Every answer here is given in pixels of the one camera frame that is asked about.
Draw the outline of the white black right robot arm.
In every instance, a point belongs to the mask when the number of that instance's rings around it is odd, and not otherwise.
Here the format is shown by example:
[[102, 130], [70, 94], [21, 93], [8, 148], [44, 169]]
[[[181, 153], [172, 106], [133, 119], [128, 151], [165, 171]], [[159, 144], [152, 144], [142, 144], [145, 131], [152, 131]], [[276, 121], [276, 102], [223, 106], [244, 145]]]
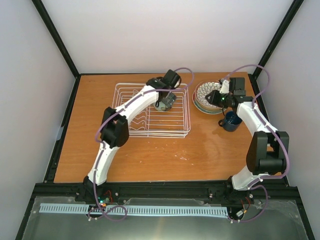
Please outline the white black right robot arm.
[[216, 107], [231, 108], [252, 136], [245, 167], [230, 178], [232, 190], [248, 191], [264, 180], [285, 177], [290, 169], [288, 133], [270, 124], [256, 98], [246, 95], [243, 77], [221, 79], [219, 85], [205, 99]]

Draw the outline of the green floral ceramic bowl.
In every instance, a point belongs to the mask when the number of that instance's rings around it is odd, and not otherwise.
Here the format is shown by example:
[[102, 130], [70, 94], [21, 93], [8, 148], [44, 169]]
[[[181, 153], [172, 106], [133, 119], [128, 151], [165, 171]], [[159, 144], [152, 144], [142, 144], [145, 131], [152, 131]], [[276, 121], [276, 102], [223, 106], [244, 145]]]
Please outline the green floral ceramic bowl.
[[161, 101], [157, 101], [153, 103], [153, 107], [159, 112], [167, 112], [169, 111], [174, 104], [172, 100], [162, 99]]

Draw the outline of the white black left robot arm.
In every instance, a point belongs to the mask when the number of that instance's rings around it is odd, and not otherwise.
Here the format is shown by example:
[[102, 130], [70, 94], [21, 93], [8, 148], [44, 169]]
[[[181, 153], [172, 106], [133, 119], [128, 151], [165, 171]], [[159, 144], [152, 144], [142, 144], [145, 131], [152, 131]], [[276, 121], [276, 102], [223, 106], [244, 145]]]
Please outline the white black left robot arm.
[[129, 139], [131, 121], [151, 104], [158, 103], [180, 86], [181, 77], [176, 71], [168, 70], [163, 77], [149, 79], [142, 89], [125, 103], [116, 108], [104, 110], [101, 126], [95, 134], [99, 143], [94, 164], [84, 178], [86, 195], [92, 201], [103, 198], [104, 188], [100, 185], [107, 180], [108, 170], [117, 151]]

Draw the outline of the dark blue ceramic mug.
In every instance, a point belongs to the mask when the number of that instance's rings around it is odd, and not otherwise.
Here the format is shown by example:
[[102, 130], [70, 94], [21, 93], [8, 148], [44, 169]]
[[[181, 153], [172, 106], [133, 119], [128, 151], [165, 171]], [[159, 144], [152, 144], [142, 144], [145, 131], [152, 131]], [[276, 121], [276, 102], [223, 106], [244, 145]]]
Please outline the dark blue ceramic mug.
[[235, 112], [229, 111], [218, 121], [218, 125], [227, 132], [234, 132], [242, 122], [243, 120]]

